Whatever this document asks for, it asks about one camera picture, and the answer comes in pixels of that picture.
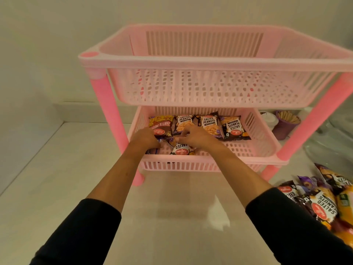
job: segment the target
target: white wall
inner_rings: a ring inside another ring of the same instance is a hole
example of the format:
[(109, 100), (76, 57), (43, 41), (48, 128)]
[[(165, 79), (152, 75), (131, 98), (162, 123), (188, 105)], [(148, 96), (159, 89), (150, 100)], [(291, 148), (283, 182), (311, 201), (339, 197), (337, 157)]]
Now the white wall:
[(96, 102), (77, 55), (130, 23), (275, 24), (346, 47), (353, 0), (0, 0), (52, 102)]
[(0, 194), (62, 124), (24, 58), (30, 42), (3, 15), (0, 4)]

